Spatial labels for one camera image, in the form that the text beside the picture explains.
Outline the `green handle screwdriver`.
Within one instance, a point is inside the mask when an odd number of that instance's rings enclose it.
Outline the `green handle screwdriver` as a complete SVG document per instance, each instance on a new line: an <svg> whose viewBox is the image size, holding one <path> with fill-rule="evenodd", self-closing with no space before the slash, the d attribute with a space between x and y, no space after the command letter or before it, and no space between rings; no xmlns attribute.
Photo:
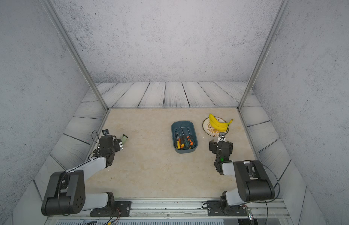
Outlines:
<svg viewBox="0 0 349 225"><path fill-rule="evenodd" d="M188 149L191 149L189 130L187 130L187 135L185 136L185 138L186 138L186 140L185 140L186 141L186 147Z"/></svg>

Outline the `yellow handle screwdriver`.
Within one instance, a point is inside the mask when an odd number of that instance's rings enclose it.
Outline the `yellow handle screwdriver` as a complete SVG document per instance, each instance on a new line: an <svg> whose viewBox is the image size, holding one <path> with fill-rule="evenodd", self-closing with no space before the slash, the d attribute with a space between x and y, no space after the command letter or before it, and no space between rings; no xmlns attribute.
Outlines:
<svg viewBox="0 0 349 225"><path fill-rule="evenodd" d="M178 150L180 150L181 149L181 139L180 139L180 137L179 137L179 135L178 135L178 133L177 132L175 132L175 134L176 134L176 144L177 144L177 149Z"/></svg>

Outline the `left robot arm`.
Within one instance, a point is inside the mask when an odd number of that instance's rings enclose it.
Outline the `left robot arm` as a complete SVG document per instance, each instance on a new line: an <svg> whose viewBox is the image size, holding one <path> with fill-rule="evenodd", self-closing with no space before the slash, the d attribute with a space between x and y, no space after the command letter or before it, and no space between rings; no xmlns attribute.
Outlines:
<svg viewBox="0 0 349 225"><path fill-rule="evenodd" d="M103 131L98 147L91 158L64 172L55 172L50 176L47 190L42 202L41 213L44 216L78 214L92 211L92 216L113 217L120 211L115 208L113 193L87 194L85 181L97 172L110 167L115 153L123 150L128 137L120 139Z"/></svg>

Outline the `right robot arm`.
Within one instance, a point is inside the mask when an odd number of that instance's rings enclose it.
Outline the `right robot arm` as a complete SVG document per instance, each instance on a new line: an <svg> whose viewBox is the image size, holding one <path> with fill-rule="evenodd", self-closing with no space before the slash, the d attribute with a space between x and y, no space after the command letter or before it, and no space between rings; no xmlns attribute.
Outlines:
<svg viewBox="0 0 349 225"><path fill-rule="evenodd" d="M222 193L222 208L275 199L275 189L260 161L231 161L233 143L223 140L211 140L209 151L216 156L216 171L223 176L232 176L236 181L234 190Z"/></svg>

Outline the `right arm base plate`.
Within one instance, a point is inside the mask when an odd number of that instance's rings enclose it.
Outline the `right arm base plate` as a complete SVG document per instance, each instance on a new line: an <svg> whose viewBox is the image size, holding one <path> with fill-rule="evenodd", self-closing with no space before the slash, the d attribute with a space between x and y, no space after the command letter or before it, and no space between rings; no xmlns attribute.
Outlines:
<svg viewBox="0 0 349 225"><path fill-rule="evenodd" d="M207 210L210 217L245 217L248 215L244 207L228 206L220 200L206 201L202 209Z"/></svg>

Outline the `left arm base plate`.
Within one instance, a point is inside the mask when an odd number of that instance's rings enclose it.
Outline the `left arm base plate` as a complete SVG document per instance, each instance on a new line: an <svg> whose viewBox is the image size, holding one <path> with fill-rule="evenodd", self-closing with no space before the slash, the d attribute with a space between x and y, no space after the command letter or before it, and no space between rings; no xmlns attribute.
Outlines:
<svg viewBox="0 0 349 225"><path fill-rule="evenodd" d="M110 202L103 208L93 209L90 217L129 217L131 204L131 201Z"/></svg>

